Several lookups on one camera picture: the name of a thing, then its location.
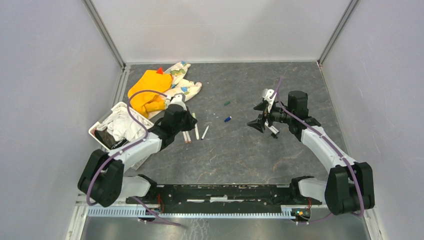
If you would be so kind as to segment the white pen yellow tip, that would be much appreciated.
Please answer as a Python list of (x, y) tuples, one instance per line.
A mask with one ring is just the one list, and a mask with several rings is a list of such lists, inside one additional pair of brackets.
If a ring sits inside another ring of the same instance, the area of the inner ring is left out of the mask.
[[(196, 118), (196, 114), (194, 112), (192, 113), (192, 116), (193, 116), (194, 119), (197, 119)], [(194, 125), (194, 131), (195, 131), (195, 137), (196, 137), (196, 139), (199, 140), (200, 139), (200, 134), (199, 134), (199, 129), (198, 129), (197, 123)]]

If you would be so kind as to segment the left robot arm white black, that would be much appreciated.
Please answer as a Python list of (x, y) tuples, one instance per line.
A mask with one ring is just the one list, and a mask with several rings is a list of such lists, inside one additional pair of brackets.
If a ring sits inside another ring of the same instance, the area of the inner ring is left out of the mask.
[(117, 199), (129, 197), (139, 197), (145, 204), (153, 203), (157, 190), (147, 178), (125, 176), (124, 173), (165, 149), (174, 142), (178, 133), (194, 129), (197, 122), (187, 107), (171, 104), (163, 117), (148, 129), (146, 137), (110, 152), (93, 151), (77, 183), (77, 188), (87, 197), (87, 204), (109, 207)]

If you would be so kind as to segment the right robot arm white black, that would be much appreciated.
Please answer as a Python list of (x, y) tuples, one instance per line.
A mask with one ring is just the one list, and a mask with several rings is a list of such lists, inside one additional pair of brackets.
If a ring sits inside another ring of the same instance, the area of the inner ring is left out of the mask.
[(261, 133), (269, 129), (276, 138), (279, 131), (274, 123), (286, 124), (290, 133), (313, 152), (328, 172), (326, 181), (313, 176), (292, 179), (288, 196), (293, 203), (315, 199), (327, 205), (333, 215), (362, 215), (375, 207), (372, 167), (367, 162), (356, 161), (331, 140), (321, 124), (310, 116), (307, 93), (291, 91), (287, 104), (283, 104), (278, 93), (266, 88), (254, 110), (260, 114), (247, 126)]

